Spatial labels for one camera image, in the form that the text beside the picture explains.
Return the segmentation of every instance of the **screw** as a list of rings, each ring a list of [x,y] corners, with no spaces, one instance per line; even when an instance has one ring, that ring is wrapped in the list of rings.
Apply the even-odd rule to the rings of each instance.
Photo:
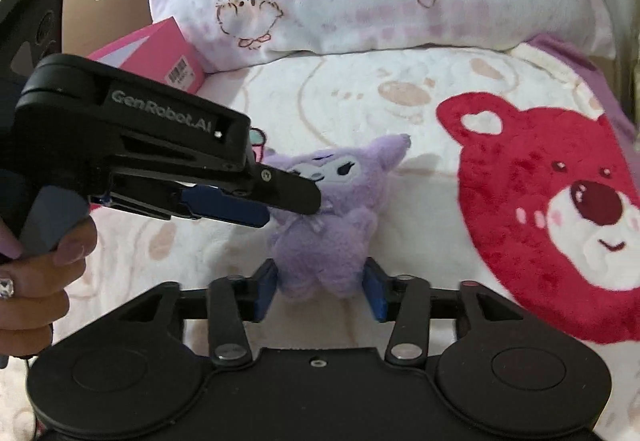
[[[321,360],[320,358],[314,358],[311,360],[310,365],[315,369],[322,369],[326,367],[326,361]]]
[[[238,344],[223,344],[216,347],[216,356],[223,361],[239,360],[246,354],[246,349]]]
[[[391,348],[391,355],[398,360],[415,360],[422,355],[422,349],[415,344],[398,344]]]

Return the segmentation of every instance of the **plush toy's eye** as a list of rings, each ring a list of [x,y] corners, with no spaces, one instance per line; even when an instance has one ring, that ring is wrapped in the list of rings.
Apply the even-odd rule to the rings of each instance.
[[[553,170],[555,170],[556,172],[566,172],[566,164],[564,164],[562,161],[554,161],[553,163],[551,163],[551,168],[553,168]]]
[[[336,172],[338,172],[338,176],[346,176],[351,171],[354,164],[355,163],[349,161],[342,166],[338,166],[338,169],[336,170]]]

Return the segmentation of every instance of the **human hand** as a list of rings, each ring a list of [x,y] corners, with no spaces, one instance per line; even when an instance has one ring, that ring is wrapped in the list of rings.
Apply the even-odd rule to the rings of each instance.
[[[52,341],[50,324],[69,310],[65,288],[82,277],[85,258],[95,249],[97,230],[86,218],[67,233],[56,251],[19,259],[22,246],[0,220],[0,253],[18,259],[0,266],[0,280],[11,279],[14,293],[0,299],[0,353],[23,357]]]

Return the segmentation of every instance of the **bed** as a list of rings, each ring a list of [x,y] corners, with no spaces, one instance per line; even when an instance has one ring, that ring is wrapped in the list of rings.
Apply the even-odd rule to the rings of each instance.
[[[251,0],[150,7],[155,20],[176,18],[212,73],[198,95],[248,114],[278,153],[410,134],[371,256],[434,287],[478,280],[586,342],[613,377],[596,432],[638,441],[640,160],[612,80],[593,64],[616,56],[606,0],[545,0],[549,12],[538,0],[257,1],[270,18],[250,13],[253,23],[226,10]],[[586,208],[588,189],[618,213]],[[190,289],[249,275],[273,231],[106,208],[94,218],[98,248],[56,339],[161,281]],[[190,323],[186,342],[205,354],[203,332]],[[248,325],[256,349],[383,347],[389,332],[363,297],[326,292],[277,295]],[[451,323],[432,326],[430,354],[453,340]],[[33,433],[23,380],[15,360],[0,374],[2,441]]]

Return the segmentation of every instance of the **bear's mouth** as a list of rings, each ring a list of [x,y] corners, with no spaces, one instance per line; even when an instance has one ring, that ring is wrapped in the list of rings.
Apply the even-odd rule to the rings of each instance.
[[[610,252],[615,253],[617,251],[622,251],[625,249],[626,243],[623,241],[615,246],[611,246],[609,243],[606,243],[602,239],[598,239],[598,242],[601,243],[604,247],[606,247]]]

